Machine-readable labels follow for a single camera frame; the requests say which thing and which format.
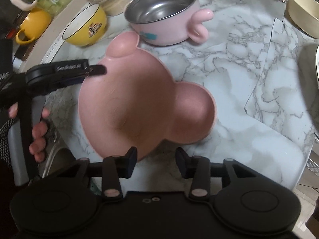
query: marble pattern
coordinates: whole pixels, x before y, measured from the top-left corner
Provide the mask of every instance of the marble pattern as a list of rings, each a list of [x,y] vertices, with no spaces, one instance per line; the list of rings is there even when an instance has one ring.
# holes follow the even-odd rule
[[[319,127],[318,44],[286,18],[276,19],[264,71],[245,106],[248,115],[293,141],[306,158]]]
[[[210,135],[193,145],[183,146],[189,155],[202,155],[213,162],[234,158],[292,189],[303,171],[306,158],[286,137],[246,114],[244,106],[264,69],[276,17],[282,18],[284,3],[278,0],[200,0],[214,11],[205,22],[209,40],[202,45],[184,41],[168,47],[140,46],[159,57],[175,80],[205,86],[215,97],[218,121]],[[88,58],[95,64],[104,56],[112,38],[128,30],[123,15],[110,18],[106,35],[96,44],[78,48],[63,44],[54,60]],[[88,144],[79,122],[76,85],[52,93],[47,100],[52,119],[76,158],[101,158]],[[137,163],[132,178],[122,180],[123,190],[166,191],[189,189],[174,162],[178,145],[162,142]],[[212,192],[221,188],[212,179]]]

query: pink bowl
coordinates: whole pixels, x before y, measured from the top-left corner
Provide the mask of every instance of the pink bowl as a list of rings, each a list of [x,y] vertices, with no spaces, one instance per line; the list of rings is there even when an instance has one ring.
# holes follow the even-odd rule
[[[163,139],[193,143],[207,136],[216,121],[210,93],[197,84],[176,83],[138,42],[133,31],[117,36],[99,62],[107,74],[86,78],[80,90],[80,121],[101,157],[122,156],[135,146],[141,159]]]

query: hand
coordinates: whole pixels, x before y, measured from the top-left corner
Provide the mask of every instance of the hand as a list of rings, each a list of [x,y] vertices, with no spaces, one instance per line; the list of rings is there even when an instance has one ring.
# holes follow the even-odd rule
[[[18,103],[13,104],[9,109],[9,117],[15,118],[18,113]],[[50,111],[47,108],[44,108],[42,111],[42,117],[47,118],[50,114]],[[32,136],[34,138],[33,143],[29,146],[30,154],[34,155],[35,160],[40,163],[44,161],[45,154],[43,152],[46,142],[44,135],[47,133],[47,124],[44,121],[41,121],[34,126],[32,130]]]

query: bowl ear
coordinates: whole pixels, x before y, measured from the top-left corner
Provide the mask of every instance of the bowl ear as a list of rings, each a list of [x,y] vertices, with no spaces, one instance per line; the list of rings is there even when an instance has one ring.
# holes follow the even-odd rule
[[[134,53],[139,43],[139,35],[134,31],[124,32],[115,37],[106,49],[106,56],[120,58]]]
[[[173,124],[166,139],[178,144],[193,144],[210,133],[217,120],[213,96],[204,87],[190,82],[178,82]]]

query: screw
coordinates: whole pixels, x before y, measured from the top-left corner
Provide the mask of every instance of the screw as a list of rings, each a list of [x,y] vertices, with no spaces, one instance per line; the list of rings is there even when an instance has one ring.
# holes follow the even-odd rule
[[[142,199],[142,202],[144,203],[151,203],[152,201],[150,199]]]
[[[159,197],[152,197],[152,201],[160,201]]]
[[[208,194],[207,190],[204,189],[194,189],[192,190],[192,195],[195,197],[204,197]]]
[[[104,191],[104,195],[109,198],[115,198],[120,194],[120,192],[117,189],[108,189]]]

